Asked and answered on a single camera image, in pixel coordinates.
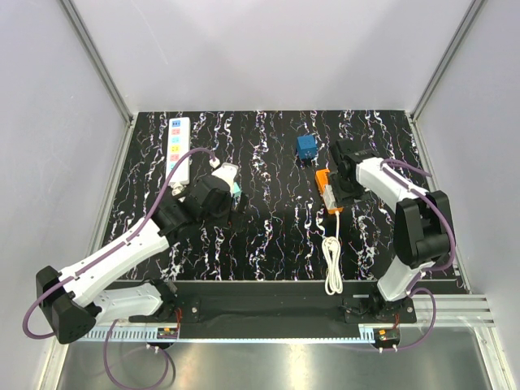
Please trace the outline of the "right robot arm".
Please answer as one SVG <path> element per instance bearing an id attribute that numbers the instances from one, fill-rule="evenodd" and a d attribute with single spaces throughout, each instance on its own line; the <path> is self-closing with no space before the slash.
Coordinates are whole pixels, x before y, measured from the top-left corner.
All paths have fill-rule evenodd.
<path id="1" fill-rule="evenodd" d="M 453 263 L 456 239 L 449 197 L 421 188 L 399 173 L 405 168 L 425 176 L 426 171 L 381 158 L 372 149 L 355 149 L 348 139 L 335 141 L 329 151 L 336 165 L 328 175 L 334 206 L 348 208 L 373 193 L 390 207 L 394 222 L 394 259 L 368 297 L 345 312 L 359 319 L 390 321 L 405 307 L 424 274 Z"/>

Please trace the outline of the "orange power strip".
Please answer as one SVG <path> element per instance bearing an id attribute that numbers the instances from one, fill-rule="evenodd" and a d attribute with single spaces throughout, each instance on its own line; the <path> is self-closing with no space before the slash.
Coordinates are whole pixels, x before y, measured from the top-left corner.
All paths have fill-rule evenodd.
<path id="1" fill-rule="evenodd" d="M 332 191 L 332 186 L 329 183 L 330 170 L 325 168 L 315 172 L 315 182 L 317 184 L 318 192 L 323 200 L 323 204 L 330 215 L 339 214 L 343 211 L 342 207 L 336 204 L 336 198 Z"/>

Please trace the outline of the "white multicolour power strip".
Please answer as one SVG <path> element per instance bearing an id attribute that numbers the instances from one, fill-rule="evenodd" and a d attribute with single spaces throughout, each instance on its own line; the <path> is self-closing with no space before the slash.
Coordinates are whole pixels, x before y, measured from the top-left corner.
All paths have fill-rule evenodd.
<path id="1" fill-rule="evenodd" d="M 167 138 L 166 176 L 179 164 L 179 160 L 190 151 L 191 121 L 189 117 L 174 118 L 169 120 Z M 169 180 L 169 185 L 180 183 L 189 184 L 189 160 L 186 158 Z"/>

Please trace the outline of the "teal charger plug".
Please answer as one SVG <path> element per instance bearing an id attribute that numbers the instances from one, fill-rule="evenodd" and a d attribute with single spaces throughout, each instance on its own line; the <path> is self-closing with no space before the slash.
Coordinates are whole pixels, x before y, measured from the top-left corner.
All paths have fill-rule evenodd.
<path id="1" fill-rule="evenodd" d="M 234 182 L 233 186 L 232 186 L 232 197 L 234 199 L 239 199 L 240 196 L 241 196 L 241 188 L 237 182 Z"/>

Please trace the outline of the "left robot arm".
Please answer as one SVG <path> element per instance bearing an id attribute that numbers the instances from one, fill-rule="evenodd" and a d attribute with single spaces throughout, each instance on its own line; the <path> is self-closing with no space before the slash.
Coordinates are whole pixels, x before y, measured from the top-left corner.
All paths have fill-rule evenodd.
<path id="1" fill-rule="evenodd" d="M 67 345 L 101 323 L 175 320 L 180 308 L 171 282 L 146 279 L 130 288 L 108 287 L 139 263 L 193 237 L 206 225 L 240 228 L 249 198 L 233 195 L 233 188 L 228 180 L 205 175 L 178 195 L 163 195 L 154 210 L 89 257 L 60 271 L 52 266 L 40 269 L 37 306 L 52 336 Z"/>

